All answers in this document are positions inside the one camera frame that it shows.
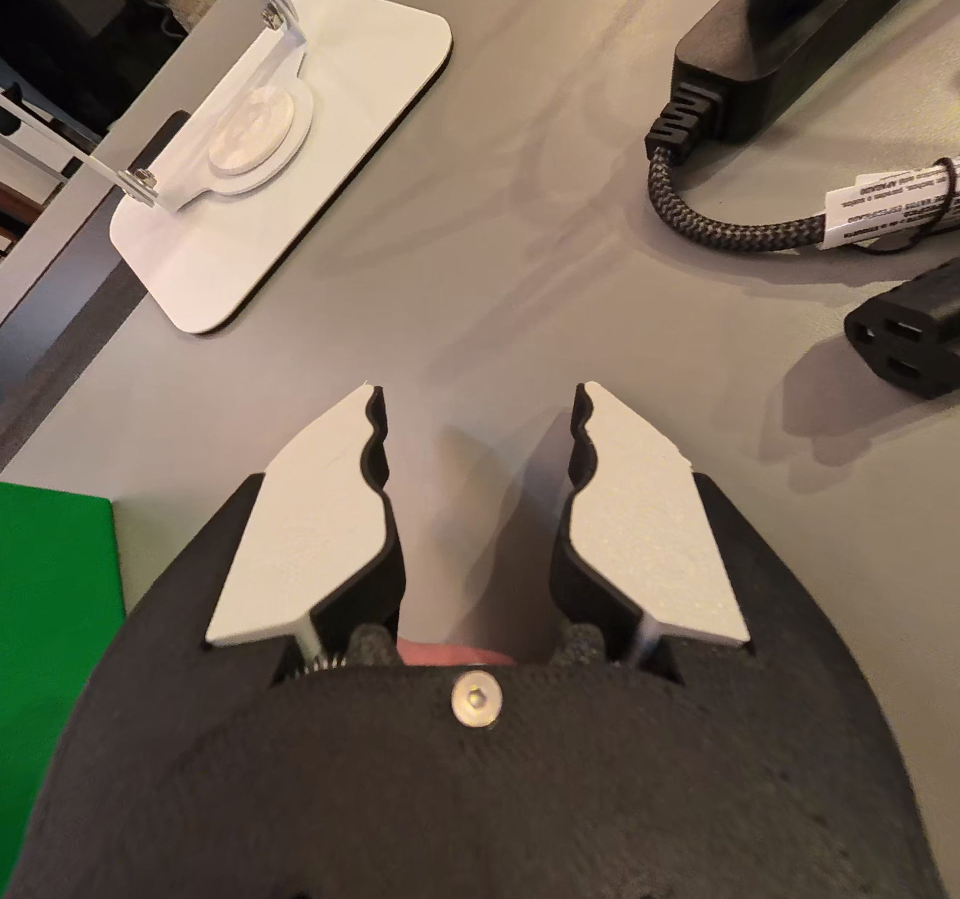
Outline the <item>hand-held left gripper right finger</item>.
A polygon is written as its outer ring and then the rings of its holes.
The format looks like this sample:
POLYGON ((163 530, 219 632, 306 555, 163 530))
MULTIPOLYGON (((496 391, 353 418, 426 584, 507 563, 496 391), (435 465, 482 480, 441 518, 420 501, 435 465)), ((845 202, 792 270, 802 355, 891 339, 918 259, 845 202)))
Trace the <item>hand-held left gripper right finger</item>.
POLYGON ((751 634, 690 461, 599 382, 577 385, 571 491, 549 590, 606 660, 643 665, 667 637, 738 649, 751 634))

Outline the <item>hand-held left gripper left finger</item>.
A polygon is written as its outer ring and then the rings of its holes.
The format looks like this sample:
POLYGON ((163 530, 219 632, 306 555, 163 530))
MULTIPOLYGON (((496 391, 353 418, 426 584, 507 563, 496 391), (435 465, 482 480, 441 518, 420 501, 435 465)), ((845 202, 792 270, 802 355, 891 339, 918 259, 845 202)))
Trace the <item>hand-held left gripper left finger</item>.
POLYGON ((270 461, 205 640, 291 637, 302 663, 344 661, 356 629, 397 638, 406 576, 385 486, 383 389, 360 385, 270 461))

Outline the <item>black power strip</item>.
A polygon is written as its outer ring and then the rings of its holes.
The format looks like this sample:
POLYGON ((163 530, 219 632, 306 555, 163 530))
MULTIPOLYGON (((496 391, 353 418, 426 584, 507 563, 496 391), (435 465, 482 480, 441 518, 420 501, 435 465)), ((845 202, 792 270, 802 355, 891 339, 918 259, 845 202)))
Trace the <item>black power strip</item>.
POLYGON ((900 0, 821 0, 780 27, 719 0, 678 42, 670 99, 647 137, 680 164, 705 141, 741 144, 797 101, 900 0))

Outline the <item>green board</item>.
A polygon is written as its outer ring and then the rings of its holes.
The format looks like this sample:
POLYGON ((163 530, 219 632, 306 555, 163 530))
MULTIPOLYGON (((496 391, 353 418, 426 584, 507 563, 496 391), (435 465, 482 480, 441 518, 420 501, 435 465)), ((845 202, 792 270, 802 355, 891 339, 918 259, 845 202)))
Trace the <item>green board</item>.
POLYGON ((1 486, 2 797, 31 797, 125 618, 105 498, 1 486))

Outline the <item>dark shelf unit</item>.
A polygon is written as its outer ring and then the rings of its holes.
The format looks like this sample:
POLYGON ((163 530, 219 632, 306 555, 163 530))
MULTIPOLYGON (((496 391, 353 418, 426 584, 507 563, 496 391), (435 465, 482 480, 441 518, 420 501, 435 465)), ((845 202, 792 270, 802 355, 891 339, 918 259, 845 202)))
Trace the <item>dark shelf unit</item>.
POLYGON ((2 95, 105 136, 215 0, 1 0, 2 95))

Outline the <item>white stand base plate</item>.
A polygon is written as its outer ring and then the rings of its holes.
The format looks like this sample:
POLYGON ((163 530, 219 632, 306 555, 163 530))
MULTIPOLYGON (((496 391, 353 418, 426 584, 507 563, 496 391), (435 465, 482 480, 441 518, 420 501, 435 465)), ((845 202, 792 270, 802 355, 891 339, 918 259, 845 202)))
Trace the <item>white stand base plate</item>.
POLYGON ((110 240, 173 325, 246 303, 450 57, 441 16, 390 0, 260 0, 264 31, 147 169, 115 169, 3 110, 125 195, 110 240))

